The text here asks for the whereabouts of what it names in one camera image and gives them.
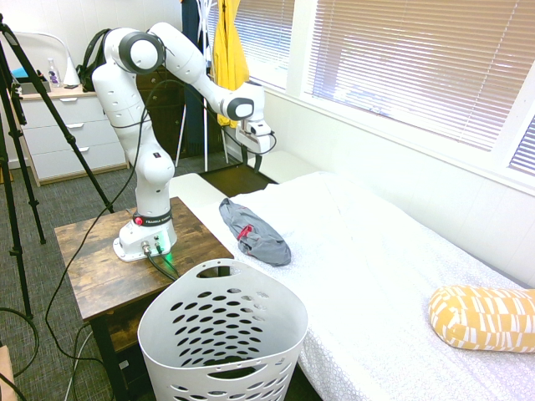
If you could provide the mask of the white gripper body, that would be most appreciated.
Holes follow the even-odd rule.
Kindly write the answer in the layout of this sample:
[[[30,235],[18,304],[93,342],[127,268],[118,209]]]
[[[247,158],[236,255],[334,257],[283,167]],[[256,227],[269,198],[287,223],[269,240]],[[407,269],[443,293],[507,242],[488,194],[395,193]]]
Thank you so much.
[[[271,138],[272,130],[264,119],[244,119],[237,123],[237,141],[253,153],[267,153],[272,147]]]

